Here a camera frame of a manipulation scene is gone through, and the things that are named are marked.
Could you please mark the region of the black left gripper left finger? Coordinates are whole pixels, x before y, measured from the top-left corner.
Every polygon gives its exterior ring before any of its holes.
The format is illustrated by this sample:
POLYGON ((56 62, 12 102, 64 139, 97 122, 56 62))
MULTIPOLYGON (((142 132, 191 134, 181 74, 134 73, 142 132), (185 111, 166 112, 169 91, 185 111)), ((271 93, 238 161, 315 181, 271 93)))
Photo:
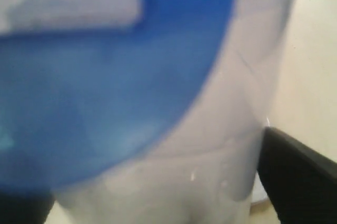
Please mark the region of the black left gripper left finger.
POLYGON ((1 190, 1 223, 42 224, 45 223, 55 203, 50 193, 20 194, 1 190))

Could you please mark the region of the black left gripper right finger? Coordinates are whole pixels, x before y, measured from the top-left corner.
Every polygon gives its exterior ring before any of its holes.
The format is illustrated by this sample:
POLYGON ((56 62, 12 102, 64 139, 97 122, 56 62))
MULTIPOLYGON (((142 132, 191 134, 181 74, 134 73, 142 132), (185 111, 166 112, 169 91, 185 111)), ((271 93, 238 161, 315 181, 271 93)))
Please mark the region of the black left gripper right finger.
POLYGON ((280 223, 336 223, 336 163, 266 127, 257 173, 280 223))

